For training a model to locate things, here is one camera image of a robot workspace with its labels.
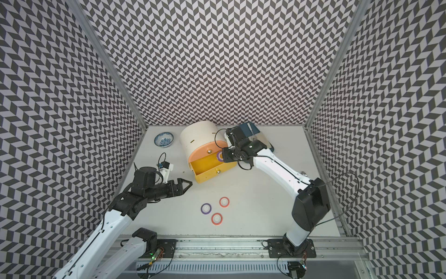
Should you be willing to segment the yellow drawer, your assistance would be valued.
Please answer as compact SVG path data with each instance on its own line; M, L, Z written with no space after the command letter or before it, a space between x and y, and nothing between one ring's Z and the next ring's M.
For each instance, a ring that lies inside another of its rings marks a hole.
M237 165L236 162L219 162L217 160L217 153L210 154L189 164L194 172L197 183L203 183L217 177Z

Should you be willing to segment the orange top drawer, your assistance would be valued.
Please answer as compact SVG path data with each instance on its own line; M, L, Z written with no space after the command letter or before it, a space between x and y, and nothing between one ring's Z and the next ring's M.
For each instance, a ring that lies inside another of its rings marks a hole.
M220 147L214 141L209 143L201 143L198 140L191 141L187 147L188 162L192 163L227 147L227 144L224 144L223 141L217 141L217 143L220 144Z

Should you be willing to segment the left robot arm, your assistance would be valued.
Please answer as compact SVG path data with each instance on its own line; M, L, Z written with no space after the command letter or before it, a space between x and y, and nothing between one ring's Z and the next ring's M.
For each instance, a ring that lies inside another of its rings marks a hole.
M75 255L58 270L55 279L116 279L130 264L158 249L157 233L140 228L108 260L106 256L122 232L148 204L185 194L193 183L189 180L165 180L168 173L154 167L135 171L134 179L112 200L102 221Z

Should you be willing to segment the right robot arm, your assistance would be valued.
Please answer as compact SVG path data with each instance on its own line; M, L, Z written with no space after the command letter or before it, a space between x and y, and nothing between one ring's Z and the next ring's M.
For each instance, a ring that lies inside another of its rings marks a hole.
M309 245L308 236L331 211L326 183L293 170L274 155L274 146L251 122L225 129L227 147L222 149L225 163L248 163L274 179L292 197L293 225L283 236L289 255L302 253Z

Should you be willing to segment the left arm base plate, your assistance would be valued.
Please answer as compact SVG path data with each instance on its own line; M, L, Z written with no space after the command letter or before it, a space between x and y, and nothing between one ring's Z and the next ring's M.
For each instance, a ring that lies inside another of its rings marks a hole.
M158 249L161 249L163 259L171 259L174 256L177 242L178 240L174 238L158 239L156 244L154 242L150 242L147 247L143 249L144 253L142 253L139 258L149 259L155 255L155 252Z

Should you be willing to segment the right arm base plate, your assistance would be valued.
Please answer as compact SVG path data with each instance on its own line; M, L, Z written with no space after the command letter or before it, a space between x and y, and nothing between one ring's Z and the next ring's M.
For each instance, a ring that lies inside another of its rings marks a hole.
M303 258L306 256L313 259L317 257L312 239L305 239L299 246L294 246L288 240L273 238L263 241L262 246L267 250L270 258L279 258L280 256Z

